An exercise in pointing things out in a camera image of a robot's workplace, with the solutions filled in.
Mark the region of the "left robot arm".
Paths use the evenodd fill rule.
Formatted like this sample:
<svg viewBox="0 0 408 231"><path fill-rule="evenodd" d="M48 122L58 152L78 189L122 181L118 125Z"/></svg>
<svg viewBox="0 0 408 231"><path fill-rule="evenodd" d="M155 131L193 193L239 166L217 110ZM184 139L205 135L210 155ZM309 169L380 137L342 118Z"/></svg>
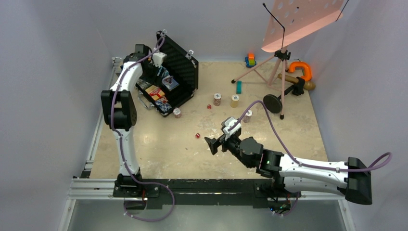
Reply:
<svg viewBox="0 0 408 231"><path fill-rule="evenodd" d="M114 134L119 157L114 197L141 197L145 191L135 152L137 110L132 93L137 81L148 71L151 54L148 46L137 44L135 51L123 60L116 82L101 92L103 118Z"/></svg>

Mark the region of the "red 100 chip stack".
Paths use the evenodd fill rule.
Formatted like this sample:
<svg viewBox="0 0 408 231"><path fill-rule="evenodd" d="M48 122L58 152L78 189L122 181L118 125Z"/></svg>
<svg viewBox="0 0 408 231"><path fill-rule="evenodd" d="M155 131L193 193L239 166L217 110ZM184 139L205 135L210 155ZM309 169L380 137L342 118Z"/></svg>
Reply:
<svg viewBox="0 0 408 231"><path fill-rule="evenodd" d="M220 106L221 105L221 99L222 99L221 94L218 93L218 92L215 93L214 94L214 100L213 100L214 106Z"/></svg>

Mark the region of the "yellow 50 chip stack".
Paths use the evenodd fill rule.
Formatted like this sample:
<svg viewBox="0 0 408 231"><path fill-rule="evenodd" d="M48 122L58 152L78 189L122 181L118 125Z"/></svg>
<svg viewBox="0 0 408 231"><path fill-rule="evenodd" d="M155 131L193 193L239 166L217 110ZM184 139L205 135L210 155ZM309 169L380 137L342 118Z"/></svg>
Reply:
<svg viewBox="0 0 408 231"><path fill-rule="evenodd" d="M239 95L237 95L237 94L232 95L232 96L231 96L231 101L230 101L230 106L231 106L232 108L238 107L238 105L239 105L239 99L240 99Z"/></svg>

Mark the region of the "short red chip stack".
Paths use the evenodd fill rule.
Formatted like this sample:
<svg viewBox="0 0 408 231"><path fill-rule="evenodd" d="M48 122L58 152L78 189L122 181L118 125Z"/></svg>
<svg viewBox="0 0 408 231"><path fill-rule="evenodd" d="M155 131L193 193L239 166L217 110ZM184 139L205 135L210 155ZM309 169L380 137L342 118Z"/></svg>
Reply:
<svg viewBox="0 0 408 231"><path fill-rule="evenodd" d="M181 117L182 117L181 110L180 110L179 108L177 108L177 107L174 108L173 114L174 114L174 117L175 117L175 118L181 118Z"/></svg>

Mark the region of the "purple chip stack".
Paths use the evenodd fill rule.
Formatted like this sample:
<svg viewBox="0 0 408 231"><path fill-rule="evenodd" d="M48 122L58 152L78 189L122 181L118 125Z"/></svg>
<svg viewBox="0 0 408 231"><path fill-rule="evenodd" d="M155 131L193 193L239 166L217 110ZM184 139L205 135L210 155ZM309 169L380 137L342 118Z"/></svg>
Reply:
<svg viewBox="0 0 408 231"><path fill-rule="evenodd" d="M248 110L248 111L245 113L245 115L244 115L244 117L243 117L243 119L242 119L242 122L243 122L243 123L249 123L249 122L250 122L250 119L251 119L251 117L252 117L252 114L253 114L253 112L252 112L251 110Z"/></svg>

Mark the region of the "red Texas Hold'em card deck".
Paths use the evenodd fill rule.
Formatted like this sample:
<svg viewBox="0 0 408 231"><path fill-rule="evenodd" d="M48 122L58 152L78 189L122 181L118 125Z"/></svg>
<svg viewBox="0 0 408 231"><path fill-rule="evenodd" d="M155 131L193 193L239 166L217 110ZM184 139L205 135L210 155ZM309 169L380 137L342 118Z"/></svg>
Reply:
<svg viewBox="0 0 408 231"><path fill-rule="evenodd" d="M154 100L157 101L165 96L165 93L157 86L151 85L145 90L149 96Z"/></svg>

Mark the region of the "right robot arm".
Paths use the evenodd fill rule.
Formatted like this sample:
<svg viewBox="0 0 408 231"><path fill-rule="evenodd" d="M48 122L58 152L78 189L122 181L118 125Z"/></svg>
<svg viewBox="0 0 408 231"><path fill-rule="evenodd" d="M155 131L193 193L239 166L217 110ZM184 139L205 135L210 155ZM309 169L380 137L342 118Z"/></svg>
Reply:
<svg viewBox="0 0 408 231"><path fill-rule="evenodd" d="M212 154L218 148L232 153L247 168L255 168L257 174L274 178L271 192L281 196L285 192L315 191L343 195L349 202L372 204L371 172L358 158L347 161L324 162L302 158L290 158L288 154L264 148L253 137L240 140L233 135L205 138Z"/></svg>

